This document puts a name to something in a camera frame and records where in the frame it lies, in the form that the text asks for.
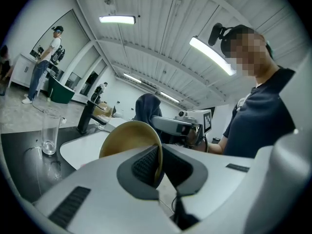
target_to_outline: sneaker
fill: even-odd
[[[22,102],[23,104],[31,104],[31,103],[33,103],[33,101],[30,100],[28,97],[25,98],[24,100],[22,100],[21,102]]]

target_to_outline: beige cup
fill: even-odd
[[[99,158],[152,145],[157,145],[159,149],[159,168],[155,173],[155,181],[157,181],[162,169],[161,142],[156,131],[145,122],[134,120],[116,127],[105,139]]]

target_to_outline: ceiling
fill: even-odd
[[[286,0],[77,0],[109,64],[120,78],[128,73],[180,100],[186,109],[239,100],[254,79],[229,76],[189,45],[208,42],[213,25],[244,24],[270,42],[277,64],[296,69],[309,46]],[[134,25],[104,24],[105,15],[132,15]],[[213,48],[221,53],[220,42]]]

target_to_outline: drinking glass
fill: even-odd
[[[45,154],[52,155],[56,152],[61,117],[59,111],[52,108],[45,109],[43,113],[41,130],[42,151]]]

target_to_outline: floor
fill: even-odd
[[[5,96],[0,96],[0,134],[29,132],[41,130],[42,112],[46,108],[53,108],[60,112],[61,116],[66,118],[65,124],[60,127],[77,126],[84,105],[70,102],[68,104],[59,104],[48,102],[46,96],[40,93],[35,97],[33,105],[24,105],[22,100],[28,89],[21,86],[11,86],[7,89]],[[1,138],[0,138],[0,162],[2,172],[16,196],[20,196],[7,169],[3,155]],[[160,206],[167,216],[173,215],[171,203],[176,195],[176,191],[165,175],[158,187]]]

